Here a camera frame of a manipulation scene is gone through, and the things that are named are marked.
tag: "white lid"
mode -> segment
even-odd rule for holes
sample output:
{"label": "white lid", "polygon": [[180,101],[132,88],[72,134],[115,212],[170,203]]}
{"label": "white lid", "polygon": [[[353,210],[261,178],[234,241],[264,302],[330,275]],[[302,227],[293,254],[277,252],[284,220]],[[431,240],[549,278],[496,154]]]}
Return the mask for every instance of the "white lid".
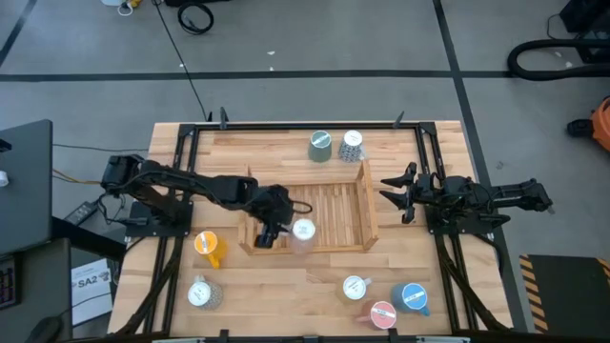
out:
{"label": "white lid", "polygon": [[343,292],[348,298],[359,300],[366,293],[366,283],[364,283],[364,280],[362,280],[360,276],[348,276],[345,281],[343,281]]}
{"label": "white lid", "polygon": [[357,147],[362,144],[362,133],[355,130],[347,131],[343,136],[343,141],[345,141],[347,145]]}
{"label": "white lid", "polygon": [[189,289],[189,302],[195,306],[203,306],[210,300],[211,294],[210,285],[205,282],[195,282]]}
{"label": "white lid", "polygon": [[0,187],[5,187],[8,184],[9,176],[4,171],[0,171]]}
{"label": "white lid", "polygon": [[314,222],[309,219],[298,219],[293,224],[293,234],[298,240],[310,240],[315,234]]}

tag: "black metal frame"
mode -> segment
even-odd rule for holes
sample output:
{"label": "black metal frame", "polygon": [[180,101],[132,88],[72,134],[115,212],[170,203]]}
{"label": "black metal frame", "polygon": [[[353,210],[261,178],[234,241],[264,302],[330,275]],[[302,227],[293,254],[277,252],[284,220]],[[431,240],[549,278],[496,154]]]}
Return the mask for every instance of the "black metal frame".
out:
{"label": "black metal frame", "polygon": [[[430,141],[432,144],[433,155],[435,159],[435,166],[437,169],[437,173],[440,177],[445,176],[444,164],[442,161],[442,155],[440,153],[440,145],[438,143],[437,130],[434,122],[284,122],[284,123],[228,123],[225,120],[222,120],[221,123],[206,123],[206,124],[181,124],[178,130],[178,139],[176,142],[176,147],[174,151],[173,157],[173,167],[180,168],[182,162],[182,155],[184,152],[184,146],[186,143],[186,138],[191,138],[191,144],[189,149],[189,157],[187,163],[187,171],[193,172],[195,166],[195,158],[197,155],[197,146],[199,141],[199,136],[203,131],[275,131],[275,130],[413,130],[416,135],[417,141],[417,152],[419,154],[420,166],[424,173],[430,173],[430,165],[428,164],[428,158],[424,143],[424,135],[428,134],[430,137]],[[183,196],[183,201],[188,201],[190,198],[190,194],[185,194]],[[443,283],[443,290],[445,294],[445,301],[447,305],[447,311],[449,314],[449,321],[452,333],[455,333],[460,330],[459,321],[458,321],[458,311],[456,307],[455,295],[453,292],[453,287],[451,283],[450,274],[445,270],[445,267],[442,263],[440,263],[440,252],[445,251],[446,248],[444,246],[444,238],[442,234],[435,235],[435,241],[437,244],[437,253],[439,258],[439,266],[441,269],[441,278]],[[464,280],[468,280],[468,276],[466,274],[466,268],[463,260],[463,254],[461,250],[461,245],[459,242],[458,235],[451,236],[452,247],[454,251],[454,256],[456,259],[456,266],[458,272],[462,275]],[[179,249],[181,252],[182,245],[184,242],[184,238],[176,237],[174,241],[174,249]],[[159,239],[159,245],[157,248],[156,259],[154,263],[153,275],[152,275],[152,285],[154,285],[159,277],[161,272],[163,271],[163,265],[165,261],[165,255],[167,250],[167,238],[161,237]],[[175,302],[175,288],[177,283],[179,269],[176,269],[170,278],[168,295],[166,298],[165,311],[163,313],[163,327],[162,332],[165,334],[170,333],[170,328],[172,326],[172,317],[173,317],[173,304]],[[469,328],[471,330],[477,330],[477,318],[475,316],[475,312],[470,305],[470,302],[464,295],[464,304],[466,306],[466,313],[468,318]],[[153,329],[153,322],[155,316],[155,306],[152,306],[149,310],[149,313],[146,317],[144,324],[144,333],[150,333]],[[259,340],[262,337],[257,339],[248,338],[249,341]],[[291,339],[294,340],[304,340],[305,337],[274,337],[273,339],[281,339],[282,341],[288,341]],[[389,336],[387,337],[379,337],[379,336],[350,336],[350,337],[324,337],[324,341],[367,341],[367,342],[375,342],[375,341],[385,341],[387,342],[390,339],[391,342],[398,341],[413,341],[415,339],[412,335],[397,335],[396,330],[390,330]],[[206,341],[222,341],[222,336],[219,337],[206,337]]]}

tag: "blue lid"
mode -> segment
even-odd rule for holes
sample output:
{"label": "blue lid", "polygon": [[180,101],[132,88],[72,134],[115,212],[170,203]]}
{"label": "blue lid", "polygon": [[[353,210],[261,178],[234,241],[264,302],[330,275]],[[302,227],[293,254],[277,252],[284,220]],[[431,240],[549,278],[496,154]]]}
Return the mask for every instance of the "blue lid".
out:
{"label": "blue lid", "polygon": [[426,290],[419,284],[408,284],[402,289],[402,300],[411,310],[421,310],[428,302]]}

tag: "blue cup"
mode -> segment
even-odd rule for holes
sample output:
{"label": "blue cup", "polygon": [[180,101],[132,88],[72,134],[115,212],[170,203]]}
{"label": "blue cup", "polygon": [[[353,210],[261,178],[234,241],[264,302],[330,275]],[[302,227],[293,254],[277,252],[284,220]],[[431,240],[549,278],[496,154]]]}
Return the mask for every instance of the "blue cup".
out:
{"label": "blue cup", "polygon": [[428,310],[428,293],[416,283],[401,283],[392,288],[392,305],[403,313],[421,313],[430,315]]}

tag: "yellow cup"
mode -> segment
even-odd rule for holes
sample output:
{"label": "yellow cup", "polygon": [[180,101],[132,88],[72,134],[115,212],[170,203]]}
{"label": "yellow cup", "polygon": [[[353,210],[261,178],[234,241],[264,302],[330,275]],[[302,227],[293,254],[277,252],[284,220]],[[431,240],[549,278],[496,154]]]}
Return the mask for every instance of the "yellow cup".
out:
{"label": "yellow cup", "polygon": [[214,232],[202,232],[194,239],[194,249],[206,256],[214,269],[219,269],[220,260],[227,254],[227,243]]}

